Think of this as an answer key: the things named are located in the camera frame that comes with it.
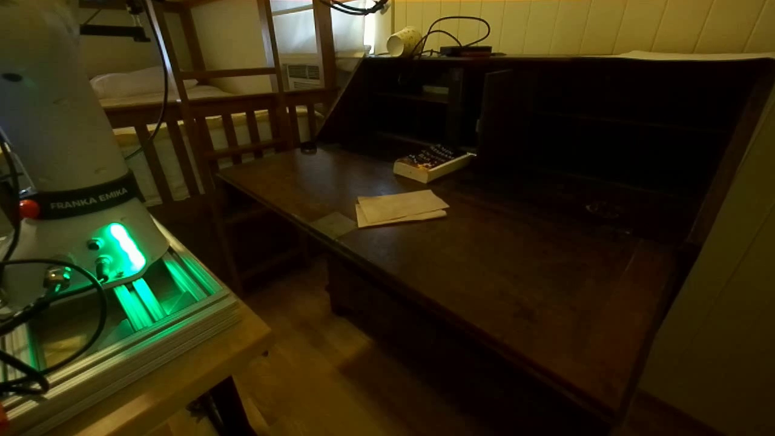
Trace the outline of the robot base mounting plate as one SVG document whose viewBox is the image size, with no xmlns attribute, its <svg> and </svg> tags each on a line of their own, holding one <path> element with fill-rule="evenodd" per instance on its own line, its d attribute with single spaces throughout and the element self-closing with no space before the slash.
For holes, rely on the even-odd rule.
<svg viewBox="0 0 775 436">
<path fill-rule="evenodd" d="M 128 280 L 107 276 L 107 260 L 90 273 L 73 261 L 47 260 L 45 295 L 11 308 L 2 302 L 2 409 L 17 397 L 42 397 L 56 372 L 131 349 L 136 342 L 203 312 L 236 302 L 182 243 L 160 231 L 167 253 Z"/>
</svg>

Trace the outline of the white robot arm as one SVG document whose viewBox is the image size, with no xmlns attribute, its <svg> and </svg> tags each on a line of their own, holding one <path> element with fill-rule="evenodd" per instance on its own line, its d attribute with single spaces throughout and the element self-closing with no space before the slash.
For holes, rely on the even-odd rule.
<svg viewBox="0 0 775 436">
<path fill-rule="evenodd" d="M 47 260 L 111 280 L 138 278 L 167 253 L 79 61 L 69 0 L 0 0 L 0 128 L 33 182 L 35 208 L 2 267 L 2 302 L 45 295 Z"/>
</svg>

